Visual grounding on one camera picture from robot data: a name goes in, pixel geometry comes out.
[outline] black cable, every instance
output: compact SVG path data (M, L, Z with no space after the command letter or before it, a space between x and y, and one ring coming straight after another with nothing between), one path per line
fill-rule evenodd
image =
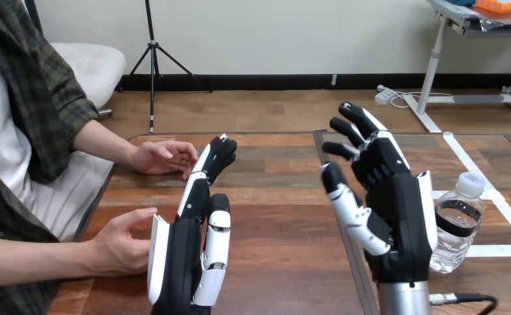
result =
M449 293L449 294L430 294L430 304L432 306L469 303L469 302L491 302L478 315L487 315L497 307L497 299L491 295L477 293Z

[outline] orange box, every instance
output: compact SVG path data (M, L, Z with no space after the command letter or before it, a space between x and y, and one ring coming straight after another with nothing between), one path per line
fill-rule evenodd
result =
M497 13L509 13L511 0L476 0L476 7Z

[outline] white table frame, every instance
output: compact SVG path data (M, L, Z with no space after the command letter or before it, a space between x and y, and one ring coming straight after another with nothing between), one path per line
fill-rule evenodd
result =
M437 39L433 46L432 55L430 56L430 63L426 71L426 78L422 86L422 92L418 102L412 95L404 95L403 99L408 104L409 108L414 112L416 117L420 120L423 126L430 133L440 133L441 129L433 122L433 120L426 113L427 104L444 103L508 103L511 106L511 94L496 94L496 95L454 95L454 96L430 96L432 89L433 77L437 69L437 63L441 56L441 48L443 47L443 40L447 28L452 28L460 35L465 35L467 27L470 26L470 21L476 16L472 11L466 10L460 6L452 5L445 0L428 0L435 9L435 16L439 18L440 25L437 31ZM511 31L469 31L466 33L469 36L475 37L511 37Z

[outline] black and white robotic hand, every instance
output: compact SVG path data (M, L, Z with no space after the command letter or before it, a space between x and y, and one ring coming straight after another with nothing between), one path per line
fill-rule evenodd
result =
M393 135L365 109L344 102L339 112L352 123L334 117L330 126L353 146L325 142L322 148L351 162L367 194L364 205L337 163L322 165L338 222L364 248L381 314L431 314L428 275L437 230L430 172L413 176Z
M227 269L231 208L225 194L210 195L210 185L234 162L236 148L226 135L215 137L192 170L175 222L154 216L147 283L151 314L211 314Z

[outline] white wall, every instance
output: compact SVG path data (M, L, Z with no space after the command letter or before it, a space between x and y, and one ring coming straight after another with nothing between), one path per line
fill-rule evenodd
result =
M126 72L148 43L144 1L35 1L49 41L116 47ZM424 73L439 24L425 0L151 0L151 8L156 40L196 74ZM447 33L439 73L511 73L511 39ZM182 73L166 58L160 68Z

